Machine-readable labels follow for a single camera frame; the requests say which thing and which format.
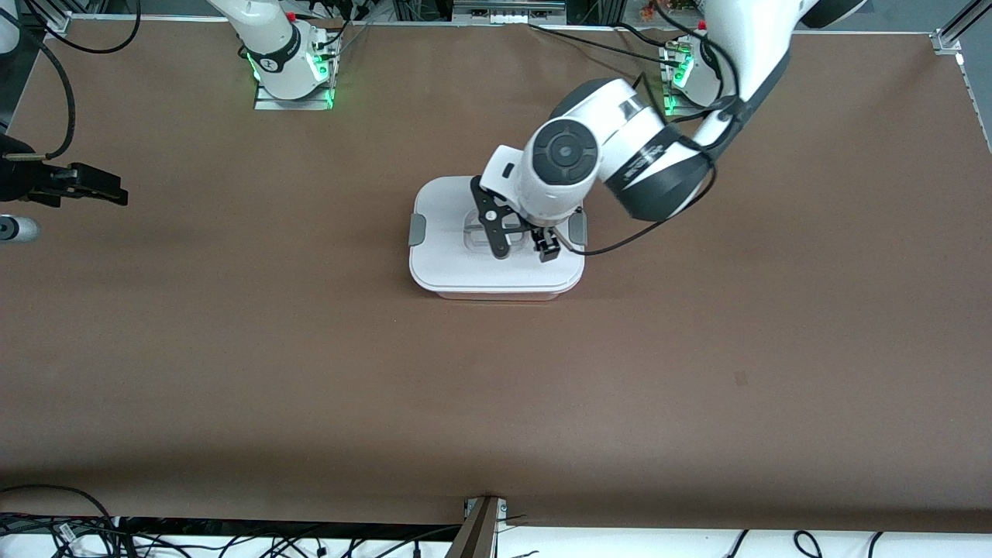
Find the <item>metal frame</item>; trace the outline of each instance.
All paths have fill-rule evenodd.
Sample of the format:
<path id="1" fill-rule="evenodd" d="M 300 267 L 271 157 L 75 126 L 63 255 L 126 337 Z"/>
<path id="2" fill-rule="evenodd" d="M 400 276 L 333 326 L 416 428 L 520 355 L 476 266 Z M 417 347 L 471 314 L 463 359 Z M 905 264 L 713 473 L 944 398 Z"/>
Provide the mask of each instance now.
<path id="1" fill-rule="evenodd" d="M 468 518 L 458 529 L 444 558 L 491 558 L 496 529 L 506 519 L 506 500 L 480 496 L 465 503 Z"/>
<path id="2" fill-rule="evenodd" d="M 955 55 L 961 52 L 961 36 L 972 25 L 992 11 L 992 0 L 971 0 L 956 16 L 943 27 L 930 34 L 933 51 L 939 55 Z"/>

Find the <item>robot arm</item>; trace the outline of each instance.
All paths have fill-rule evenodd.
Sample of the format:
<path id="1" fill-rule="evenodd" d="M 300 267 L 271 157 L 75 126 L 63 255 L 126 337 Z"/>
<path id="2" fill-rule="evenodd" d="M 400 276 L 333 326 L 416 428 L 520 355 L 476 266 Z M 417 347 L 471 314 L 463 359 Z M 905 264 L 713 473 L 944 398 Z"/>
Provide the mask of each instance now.
<path id="1" fill-rule="evenodd" d="M 298 99 L 328 80 L 340 34 L 290 21 L 278 0 L 208 0 L 234 26 L 258 80 L 272 96 Z"/>
<path id="2" fill-rule="evenodd" d="M 533 228 L 553 228 L 567 219 L 596 179 L 631 217 L 654 222 L 672 218 L 698 195 L 712 161 L 727 149 L 778 83 L 800 19 L 814 6 L 833 11 L 839 18 L 863 3 L 700 2 L 708 41 L 696 41 L 694 58 L 712 71 L 698 71 L 693 77 L 720 76 L 721 82 L 710 88 L 712 98 L 705 103 L 712 110 L 692 141 L 684 141 L 678 128 L 667 125 L 623 79 L 593 80 L 556 107 L 523 151 L 500 146 L 480 186 L 505 201 Z M 733 62 L 707 44 L 721 47 Z"/>

